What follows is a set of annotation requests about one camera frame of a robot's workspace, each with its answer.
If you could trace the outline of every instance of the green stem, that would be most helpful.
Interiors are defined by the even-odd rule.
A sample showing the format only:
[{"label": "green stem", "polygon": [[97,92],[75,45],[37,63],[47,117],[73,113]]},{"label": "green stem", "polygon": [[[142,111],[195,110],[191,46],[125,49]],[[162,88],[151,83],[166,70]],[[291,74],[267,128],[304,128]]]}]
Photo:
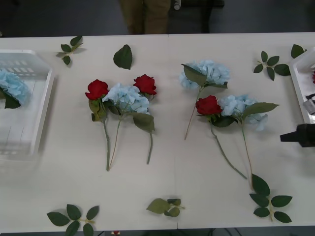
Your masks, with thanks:
[{"label": "green stem", "polygon": [[193,105],[193,111],[192,111],[192,114],[191,114],[191,117],[190,117],[190,120],[189,120],[189,124],[188,124],[187,130],[186,130],[185,140],[186,140],[187,135],[188,135],[188,130],[189,130],[189,127],[190,127],[190,123],[191,123],[191,120],[192,120],[193,113],[195,112],[196,102],[198,101],[198,98],[199,98],[199,96],[200,96],[202,90],[203,90],[203,88],[200,88],[200,89],[199,89],[199,93],[198,93],[198,95],[197,95],[197,99],[196,99],[196,101],[195,101],[195,104]]},{"label": "green stem", "polygon": [[[102,108],[102,110],[106,113],[106,109],[104,107],[104,104],[102,101],[100,101],[100,106]],[[107,140],[107,158],[106,158],[106,170],[109,171],[109,159],[110,159],[110,139],[109,139],[109,135],[108,135],[108,132],[107,132],[107,128],[106,128],[106,118],[105,117],[103,119],[103,126],[104,126],[104,131],[105,131],[105,135],[106,135],[106,140]]]},{"label": "green stem", "polygon": [[119,117],[119,122],[118,122],[117,132],[116,132],[115,146],[114,146],[114,151],[113,151],[112,159],[111,159],[110,164],[109,164],[109,170],[110,170],[110,168],[111,168],[111,166],[112,166],[112,163],[113,163],[113,160],[114,160],[114,157],[115,157],[115,150],[116,150],[116,144],[117,144],[118,130],[119,130],[119,126],[120,126],[120,123],[121,123],[121,122],[122,122],[121,117]]},{"label": "green stem", "polygon": [[147,164],[149,164],[150,162],[150,158],[151,158],[151,153],[152,153],[152,148],[153,148],[153,138],[152,138],[152,132],[150,132],[150,150],[149,150],[149,156],[148,156],[148,161]]},{"label": "green stem", "polygon": [[104,131],[106,135],[106,140],[107,140],[107,158],[106,158],[106,170],[109,171],[109,160],[110,160],[110,141],[109,141],[109,135],[107,132],[106,124],[105,124],[106,119],[103,121],[103,126],[104,126]]},{"label": "green stem", "polygon": [[248,149],[247,149],[247,144],[246,144],[246,138],[245,138],[244,126],[243,126],[243,125],[241,125],[241,129],[242,129],[242,134],[243,134],[243,138],[244,138],[244,143],[245,143],[247,158],[248,158],[248,161],[249,161],[249,163],[250,163],[250,170],[251,170],[251,188],[253,189],[253,187],[252,187],[252,162],[251,162],[250,156],[249,156],[249,154],[248,154]]},{"label": "green stem", "polygon": [[225,158],[225,160],[227,161],[227,163],[230,165],[230,167],[232,167],[232,169],[235,170],[237,173],[239,173],[244,179],[247,179],[247,177],[246,177],[245,175],[243,175],[238,169],[236,169],[236,168],[232,165],[232,163],[228,160],[228,158],[226,157],[226,155],[225,155],[225,153],[224,153],[224,151],[223,151],[223,148],[222,148],[222,146],[221,146],[221,144],[220,144],[220,142],[219,142],[219,140],[218,140],[217,135],[215,135],[214,132],[213,132],[213,128],[212,128],[212,123],[211,123],[211,121],[210,121],[210,130],[211,130],[211,133],[213,134],[213,136],[215,137],[215,139],[216,139],[216,141],[217,141],[217,144],[218,144],[218,146],[219,146],[219,148],[220,148],[221,154],[223,155],[223,157]]}]

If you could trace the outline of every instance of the green leaf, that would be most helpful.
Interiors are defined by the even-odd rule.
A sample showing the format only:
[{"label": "green leaf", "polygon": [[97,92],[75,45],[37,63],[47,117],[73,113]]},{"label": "green leaf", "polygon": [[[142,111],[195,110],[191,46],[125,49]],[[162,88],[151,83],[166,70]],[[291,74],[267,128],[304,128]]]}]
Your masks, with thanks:
[{"label": "green leaf", "polygon": [[216,87],[216,88],[221,88],[221,89],[227,89],[227,82],[224,82],[223,85],[217,85],[216,83],[206,83],[204,85],[204,88],[208,87],[208,86],[211,86],[211,87]]},{"label": "green leaf", "polygon": [[260,207],[267,207],[269,205],[269,200],[262,195],[259,194],[250,194],[250,197],[256,202]]},{"label": "green leaf", "polygon": [[174,207],[170,211],[165,211],[164,215],[170,216],[170,217],[177,217],[179,216],[179,213],[181,213],[181,211],[177,207]]},{"label": "green leaf", "polygon": [[138,113],[138,112],[130,112],[128,115],[133,116],[134,124],[142,130],[151,132],[155,130],[154,127],[154,117],[152,115]]},{"label": "green leaf", "polygon": [[278,75],[288,76],[291,75],[289,66],[287,64],[279,64],[275,66],[275,72]]},{"label": "green leaf", "polygon": [[292,200],[291,196],[285,196],[285,195],[280,195],[280,196],[275,196],[271,199],[271,204],[274,207],[284,207],[288,205]]},{"label": "green leaf", "polygon": [[176,206],[179,206],[182,203],[182,201],[179,198],[167,199],[167,202]]},{"label": "green leaf", "polygon": [[64,226],[70,222],[69,218],[59,212],[50,212],[47,214],[51,223],[56,226]]},{"label": "green leaf", "polygon": [[265,207],[260,207],[260,208],[257,208],[255,211],[254,211],[254,214],[258,217],[266,217],[270,214],[269,210]]},{"label": "green leaf", "polygon": [[66,52],[66,53],[70,53],[70,52],[71,52],[71,48],[70,48],[70,46],[67,45],[67,44],[62,44],[62,45],[61,45],[61,49],[62,49],[64,52]]},{"label": "green leaf", "polygon": [[231,116],[216,116],[216,120],[214,121],[212,119],[211,123],[215,127],[224,128],[230,126],[233,122],[237,122],[237,119],[231,117]]},{"label": "green leaf", "polygon": [[276,211],[274,213],[274,217],[282,223],[292,222],[291,218],[287,214],[285,214],[284,212],[281,212],[281,211]]},{"label": "green leaf", "polygon": [[254,174],[252,175],[252,187],[256,193],[262,196],[267,197],[270,195],[270,188],[266,181]]},{"label": "green leaf", "polygon": [[63,61],[64,61],[64,63],[65,63],[66,65],[69,65],[70,62],[71,62],[71,58],[70,58],[69,56],[66,56],[66,57],[63,58]]},{"label": "green leaf", "polygon": [[271,67],[267,67],[267,73],[269,78],[274,81],[275,80],[275,71]]},{"label": "green leaf", "polygon": [[255,67],[254,73],[255,74],[260,73],[263,68],[264,68],[264,66],[262,64],[259,64],[258,66]]},{"label": "green leaf", "polygon": [[113,105],[112,103],[106,103],[107,108],[111,111],[111,113],[115,114],[115,115],[121,115],[122,112],[119,108],[117,108],[115,105]]},{"label": "green leaf", "polygon": [[84,236],[93,236],[94,234],[94,229],[92,227],[92,225],[90,224],[85,224],[83,226],[83,233],[84,233]]},{"label": "green leaf", "polygon": [[74,45],[72,48],[71,48],[71,51],[74,52],[74,50],[76,50],[78,47],[80,47],[83,43],[79,43],[77,45]]},{"label": "green leaf", "polygon": [[3,100],[3,99],[5,99],[5,95],[2,89],[0,89],[0,100]]},{"label": "green leaf", "polygon": [[124,45],[118,52],[114,55],[114,63],[119,68],[131,69],[132,64],[132,52],[129,45]]},{"label": "green leaf", "polygon": [[268,54],[265,51],[261,52],[262,62],[266,62],[268,60]]},{"label": "green leaf", "polygon": [[98,100],[89,100],[89,107],[93,113],[97,113],[100,109]]},{"label": "green leaf", "polygon": [[91,209],[89,209],[87,213],[87,219],[88,220],[94,219],[97,216],[98,212],[99,212],[99,206],[92,207]]},{"label": "green leaf", "polygon": [[78,220],[81,217],[81,212],[75,205],[67,204],[67,213],[71,220]]},{"label": "green leaf", "polygon": [[71,46],[77,45],[81,39],[82,39],[82,36],[76,36],[75,38],[71,39],[70,41]]},{"label": "green leaf", "polygon": [[65,231],[65,236],[74,236],[80,227],[79,221],[73,221]]},{"label": "green leaf", "polygon": [[301,46],[294,44],[291,49],[291,57],[297,58],[299,55],[303,54],[304,50]]},{"label": "green leaf", "polygon": [[162,198],[154,199],[153,202],[150,203],[147,210],[154,212],[156,214],[163,214],[165,211],[168,211],[171,208],[171,205]]},{"label": "green leaf", "polygon": [[182,65],[184,66],[184,73],[189,80],[196,82],[200,87],[204,86],[207,80],[206,75],[200,73],[194,68],[191,68],[189,65],[185,65],[185,64],[182,64]]},{"label": "green leaf", "polygon": [[0,92],[5,97],[5,109],[15,109],[21,106],[18,100],[16,100],[14,97],[9,95],[6,91],[4,91],[2,88],[0,88]]},{"label": "green leaf", "polygon": [[269,60],[267,61],[267,65],[268,66],[273,66],[275,64],[277,64],[279,62],[280,57],[279,56],[274,56],[269,58]]},{"label": "green leaf", "polygon": [[243,119],[245,119],[247,116],[252,114],[258,114],[258,113],[266,113],[270,112],[273,109],[275,109],[278,105],[274,103],[267,103],[267,102],[257,102],[250,107],[247,107],[244,110],[243,113]]}]

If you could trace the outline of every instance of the flower bouquet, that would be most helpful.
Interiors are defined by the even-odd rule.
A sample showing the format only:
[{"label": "flower bouquet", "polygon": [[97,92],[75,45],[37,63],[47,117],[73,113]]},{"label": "flower bouquet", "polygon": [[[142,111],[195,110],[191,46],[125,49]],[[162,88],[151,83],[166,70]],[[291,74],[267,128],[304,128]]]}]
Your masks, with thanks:
[{"label": "flower bouquet", "polygon": [[[155,126],[154,117],[149,114],[148,107],[151,101],[150,97],[156,95],[156,87],[154,85],[155,80],[153,77],[143,75],[136,78],[134,81],[135,84],[133,86],[124,86],[121,83],[118,83],[110,90],[108,90],[108,85],[100,80],[95,80],[88,86],[89,92],[86,93],[86,97],[89,99],[89,106],[92,111],[92,120],[103,123],[107,139],[107,171],[111,169],[115,157],[120,124],[127,117],[132,117],[134,124],[138,128],[147,131],[150,134],[151,144],[147,164],[150,162],[153,148],[152,132],[155,130]],[[118,116],[119,119],[111,159],[110,137],[106,128],[106,119],[109,111],[113,115]]]}]

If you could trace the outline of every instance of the black object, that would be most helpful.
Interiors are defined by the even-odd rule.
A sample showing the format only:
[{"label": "black object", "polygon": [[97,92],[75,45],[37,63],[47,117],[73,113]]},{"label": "black object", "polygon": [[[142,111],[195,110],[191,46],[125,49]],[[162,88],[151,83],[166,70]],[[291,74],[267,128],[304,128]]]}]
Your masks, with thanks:
[{"label": "black object", "polygon": [[224,7],[223,0],[182,0],[183,7],[200,6],[201,33],[210,33],[209,20],[214,7]]},{"label": "black object", "polygon": [[300,124],[296,131],[280,135],[281,142],[298,142],[302,147],[315,147],[315,124]]}]

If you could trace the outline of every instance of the gray floor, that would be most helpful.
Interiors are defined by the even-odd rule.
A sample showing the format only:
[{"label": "gray floor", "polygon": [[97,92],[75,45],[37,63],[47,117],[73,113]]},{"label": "gray floor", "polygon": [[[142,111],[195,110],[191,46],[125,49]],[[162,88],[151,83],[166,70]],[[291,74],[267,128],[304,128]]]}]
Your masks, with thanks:
[{"label": "gray floor", "polygon": [[[127,34],[118,0],[0,0],[0,31],[7,37]],[[200,8],[171,10],[169,33],[201,33]],[[225,0],[214,9],[211,33],[315,31],[315,0]],[[233,236],[238,236],[233,229]],[[242,236],[313,236],[315,227],[242,228]],[[2,234],[63,236],[64,233]],[[207,236],[208,230],[122,232],[122,236]],[[214,236],[229,236],[224,229]]]}]

